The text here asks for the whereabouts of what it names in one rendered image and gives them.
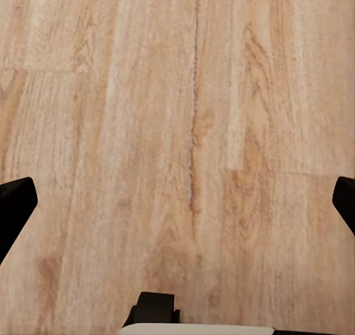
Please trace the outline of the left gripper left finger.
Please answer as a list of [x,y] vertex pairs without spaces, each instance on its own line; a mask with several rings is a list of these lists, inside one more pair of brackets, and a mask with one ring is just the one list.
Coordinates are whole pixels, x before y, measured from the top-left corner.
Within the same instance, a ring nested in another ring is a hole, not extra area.
[[0,185],[0,265],[38,204],[31,177]]

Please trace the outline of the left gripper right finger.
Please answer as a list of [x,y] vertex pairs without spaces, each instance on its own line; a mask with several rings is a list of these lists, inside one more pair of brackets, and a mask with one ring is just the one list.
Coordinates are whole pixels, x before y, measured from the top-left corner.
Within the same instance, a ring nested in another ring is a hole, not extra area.
[[355,235],[355,180],[338,177],[332,203]]

